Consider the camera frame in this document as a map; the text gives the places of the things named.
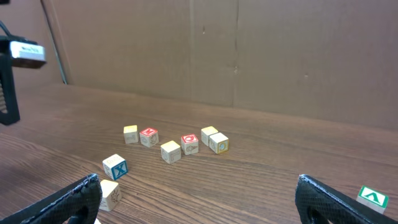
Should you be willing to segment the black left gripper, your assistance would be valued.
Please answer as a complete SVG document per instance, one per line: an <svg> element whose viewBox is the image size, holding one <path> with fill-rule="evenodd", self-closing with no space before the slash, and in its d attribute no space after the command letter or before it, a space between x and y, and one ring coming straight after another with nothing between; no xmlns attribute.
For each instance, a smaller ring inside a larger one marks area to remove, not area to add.
<svg viewBox="0 0 398 224"><path fill-rule="evenodd" d="M1 107L7 111L1 109L1 124L9 126L20 120L20 114L12 72L10 40L5 35L1 36L1 89L4 98Z"/></svg>

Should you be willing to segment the yellow S wooden block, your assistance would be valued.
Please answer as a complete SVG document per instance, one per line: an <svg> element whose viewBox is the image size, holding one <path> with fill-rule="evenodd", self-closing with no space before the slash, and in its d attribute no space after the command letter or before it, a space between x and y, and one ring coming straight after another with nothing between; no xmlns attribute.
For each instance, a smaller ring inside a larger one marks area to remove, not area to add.
<svg viewBox="0 0 398 224"><path fill-rule="evenodd" d="M119 184L110 180L102 180L100 185L102 189L102 199L99 208L110 212L122 199Z"/></svg>

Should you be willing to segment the blue X B wooden block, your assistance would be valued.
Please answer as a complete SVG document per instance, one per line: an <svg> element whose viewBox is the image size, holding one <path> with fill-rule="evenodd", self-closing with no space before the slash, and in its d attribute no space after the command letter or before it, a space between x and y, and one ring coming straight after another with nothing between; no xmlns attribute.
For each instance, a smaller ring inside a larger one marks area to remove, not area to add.
<svg viewBox="0 0 398 224"><path fill-rule="evenodd" d="M117 180L128 173L126 160L118 154L114 154L104 159L103 167L106 175L108 175L113 180Z"/></svg>

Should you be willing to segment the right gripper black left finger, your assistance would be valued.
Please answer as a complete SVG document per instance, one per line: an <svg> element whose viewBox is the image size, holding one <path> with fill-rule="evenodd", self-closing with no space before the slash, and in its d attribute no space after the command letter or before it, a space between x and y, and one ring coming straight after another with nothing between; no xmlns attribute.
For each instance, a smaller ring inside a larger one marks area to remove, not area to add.
<svg viewBox="0 0 398 224"><path fill-rule="evenodd" d="M1 224L94 224L101 200L100 179L92 173L2 219Z"/></svg>

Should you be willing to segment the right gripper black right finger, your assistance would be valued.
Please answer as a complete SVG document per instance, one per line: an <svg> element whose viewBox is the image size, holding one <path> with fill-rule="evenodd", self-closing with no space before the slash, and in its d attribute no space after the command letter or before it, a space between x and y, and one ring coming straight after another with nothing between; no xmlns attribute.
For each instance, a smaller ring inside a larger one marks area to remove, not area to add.
<svg viewBox="0 0 398 224"><path fill-rule="evenodd" d="M397 224L307 174L298 177L295 205L303 224Z"/></svg>

